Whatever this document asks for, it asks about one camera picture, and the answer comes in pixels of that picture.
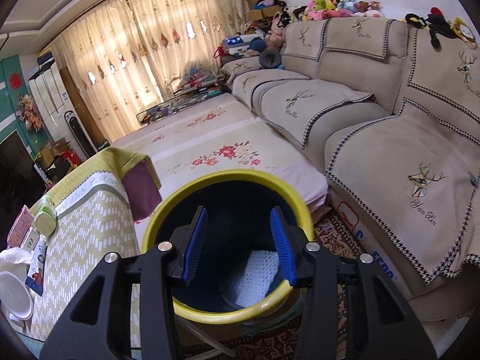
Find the floral tablecloth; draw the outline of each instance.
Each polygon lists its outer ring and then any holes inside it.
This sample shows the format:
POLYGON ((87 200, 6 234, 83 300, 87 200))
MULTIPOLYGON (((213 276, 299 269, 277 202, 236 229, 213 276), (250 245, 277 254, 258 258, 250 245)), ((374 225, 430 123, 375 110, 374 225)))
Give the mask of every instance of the floral tablecloth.
MULTIPOLYGON (((150 156, 163 199, 200 176, 232 168, 275 174, 303 197, 314 217, 328 190, 323 174, 229 94, 145 126, 113 146, 150 156)), ((148 218, 135 223, 139 243, 147 223, 148 218)))

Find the silver screw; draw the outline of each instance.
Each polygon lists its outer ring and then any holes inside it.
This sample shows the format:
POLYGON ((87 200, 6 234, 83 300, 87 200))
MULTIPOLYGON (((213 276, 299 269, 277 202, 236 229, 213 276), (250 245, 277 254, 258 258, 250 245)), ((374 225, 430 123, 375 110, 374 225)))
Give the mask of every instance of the silver screw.
POLYGON ((364 264, 371 264, 374 258, 368 253, 363 253, 360 255, 360 261, 364 264))
POLYGON ((319 251, 320 250, 320 245, 317 244, 316 242, 308 242, 305 247, 307 248, 308 251, 319 251))
POLYGON ((105 261, 108 262, 108 263, 112 263, 114 261, 117 261, 117 258, 118 258, 118 255, 116 253, 112 252, 112 251, 105 255, 105 261))
POLYGON ((168 242, 168 241, 163 241, 163 242, 160 242, 158 244, 158 250, 159 251, 169 251, 170 249, 172 249, 172 244, 171 242, 168 242))

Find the purple fabric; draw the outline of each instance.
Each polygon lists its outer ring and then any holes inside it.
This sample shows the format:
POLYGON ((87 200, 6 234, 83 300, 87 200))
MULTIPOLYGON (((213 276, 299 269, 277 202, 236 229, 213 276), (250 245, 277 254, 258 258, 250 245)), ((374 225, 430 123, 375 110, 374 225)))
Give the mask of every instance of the purple fabric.
POLYGON ((140 162, 121 180, 130 201, 134 221, 147 218, 162 202, 145 162, 140 162))

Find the black television screen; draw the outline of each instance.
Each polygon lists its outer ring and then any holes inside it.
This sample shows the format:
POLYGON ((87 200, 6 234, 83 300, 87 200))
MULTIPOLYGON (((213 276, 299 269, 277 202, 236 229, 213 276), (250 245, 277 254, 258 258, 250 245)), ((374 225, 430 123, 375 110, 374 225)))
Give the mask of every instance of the black television screen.
POLYGON ((17 131, 0 142, 0 251, 25 204, 31 207, 45 192, 45 184, 17 131))

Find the trash can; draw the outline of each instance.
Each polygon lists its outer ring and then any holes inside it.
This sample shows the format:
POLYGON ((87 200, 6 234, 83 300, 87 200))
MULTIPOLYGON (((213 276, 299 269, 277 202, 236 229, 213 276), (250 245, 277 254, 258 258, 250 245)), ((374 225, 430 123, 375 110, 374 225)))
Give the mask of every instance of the trash can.
POLYGON ((175 313, 199 323, 244 323, 279 307, 292 287, 281 268, 267 296, 249 307, 229 301, 252 251, 275 251, 270 211, 280 206, 287 221, 314 239, 310 213, 298 193, 285 181, 257 170, 230 169, 211 173, 184 185, 154 212, 142 240, 142 252, 168 240, 179 226, 188 225, 198 206, 208 214, 208 226, 196 275, 187 288, 173 288, 175 313))

